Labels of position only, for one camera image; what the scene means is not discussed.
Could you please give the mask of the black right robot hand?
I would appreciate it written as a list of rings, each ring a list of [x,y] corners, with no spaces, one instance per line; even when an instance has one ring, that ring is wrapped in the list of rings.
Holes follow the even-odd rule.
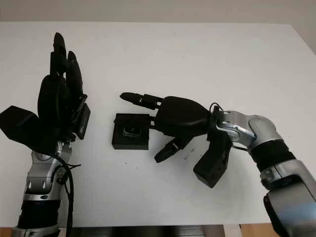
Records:
[[[201,104],[186,98],[123,92],[120,98],[134,105],[151,110],[157,109],[150,126],[173,139],[159,151],[154,159],[160,163],[184,149],[193,138],[207,133],[210,112]]]

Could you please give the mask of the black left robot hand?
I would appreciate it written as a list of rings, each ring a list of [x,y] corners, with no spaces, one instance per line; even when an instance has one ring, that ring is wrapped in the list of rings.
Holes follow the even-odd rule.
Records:
[[[42,125],[57,139],[82,140],[90,116],[86,99],[76,55],[66,50],[63,36],[56,33],[50,53],[50,71],[42,80],[38,97]]]

